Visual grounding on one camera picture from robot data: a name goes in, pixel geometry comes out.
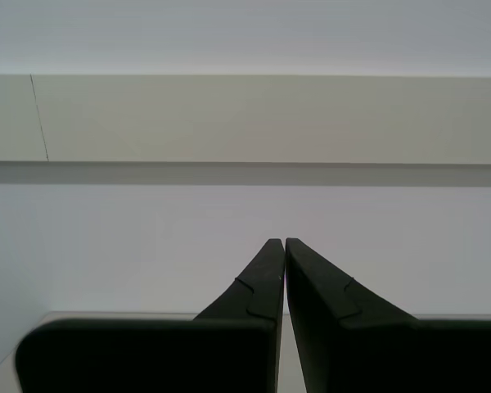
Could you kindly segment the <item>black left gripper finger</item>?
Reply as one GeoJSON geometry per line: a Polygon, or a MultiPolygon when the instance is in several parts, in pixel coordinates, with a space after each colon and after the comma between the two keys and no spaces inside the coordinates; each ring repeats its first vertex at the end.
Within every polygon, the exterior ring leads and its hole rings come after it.
{"type": "Polygon", "coordinates": [[[417,318],[297,238],[286,289],[309,392],[491,392],[491,319],[417,318]]]}
{"type": "Polygon", "coordinates": [[[285,251],[267,241],[191,320],[65,318],[17,347],[24,392],[274,392],[285,251]]]}

